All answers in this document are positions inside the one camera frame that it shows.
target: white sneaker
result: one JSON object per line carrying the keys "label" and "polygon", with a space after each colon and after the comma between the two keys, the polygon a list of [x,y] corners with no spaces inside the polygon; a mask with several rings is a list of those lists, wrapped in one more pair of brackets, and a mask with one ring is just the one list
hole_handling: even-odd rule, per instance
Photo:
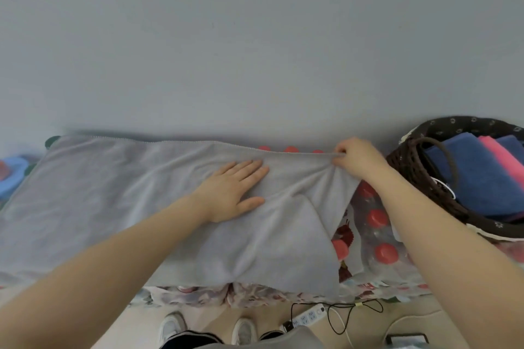
{"label": "white sneaker", "polygon": [[169,313],[160,324],[158,347],[164,345],[173,335],[187,330],[186,321],[180,312]]}
{"label": "white sneaker", "polygon": [[233,328],[232,345],[248,345],[257,342],[257,327],[251,319],[239,319]]}

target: black pants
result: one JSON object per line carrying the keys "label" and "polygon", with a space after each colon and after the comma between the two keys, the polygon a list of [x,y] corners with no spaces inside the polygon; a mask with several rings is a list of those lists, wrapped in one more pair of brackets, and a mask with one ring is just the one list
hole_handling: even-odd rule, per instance
{"label": "black pants", "polygon": [[[269,331],[260,337],[260,341],[276,338],[283,334],[282,331]],[[224,342],[215,334],[187,330],[173,335],[160,349],[194,349],[211,343],[223,344]]]}

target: power strip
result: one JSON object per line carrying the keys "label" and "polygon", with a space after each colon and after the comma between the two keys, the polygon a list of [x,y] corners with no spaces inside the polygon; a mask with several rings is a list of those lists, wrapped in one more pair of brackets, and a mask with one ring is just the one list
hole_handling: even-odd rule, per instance
{"label": "power strip", "polygon": [[280,331],[289,332],[294,329],[296,326],[312,326],[319,320],[322,320],[327,315],[326,307],[319,303],[318,305],[313,306],[304,313],[300,313],[297,317],[292,320],[287,320],[280,326]]}

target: blue plastic object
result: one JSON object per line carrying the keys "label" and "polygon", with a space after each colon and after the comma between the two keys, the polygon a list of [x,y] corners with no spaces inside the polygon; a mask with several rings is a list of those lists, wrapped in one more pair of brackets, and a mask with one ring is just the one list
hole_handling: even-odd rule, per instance
{"label": "blue plastic object", "polygon": [[29,162],[21,157],[7,157],[2,161],[11,170],[11,174],[0,181],[0,200],[7,200],[25,178],[24,172],[29,166]]}

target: basket handle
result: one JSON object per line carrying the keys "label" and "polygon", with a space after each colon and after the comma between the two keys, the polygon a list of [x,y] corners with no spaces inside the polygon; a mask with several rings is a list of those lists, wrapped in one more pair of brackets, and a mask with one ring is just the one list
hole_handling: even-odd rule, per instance
{"label": "basket handle", "polygon": [[430,144],[433,144],[438,149],[440,149],[440,151],[442,151],[442,153],[446,157],[446,160],[448,161],[449,169],[451,171],[451,176],[453,178],[453,182],[451,183],[451,186],[453,188],[455,188],[457,183],[458,183],[458,181],[459,181],[459,169],[457,168],[455,160],[453,159],[453,156],[451,156],[451,153],[449,152],[449,150],[446,149],[446,147],[442,144],[442,142],[437,141],[437,140],[435,140],[433,138],[430,138],[430,137],[417,138],[417,139],[413,140],[411,143],[414,146],[417,146],[417,145],[420,145],[420,144],[422,144],[424,142],[429,142]]}

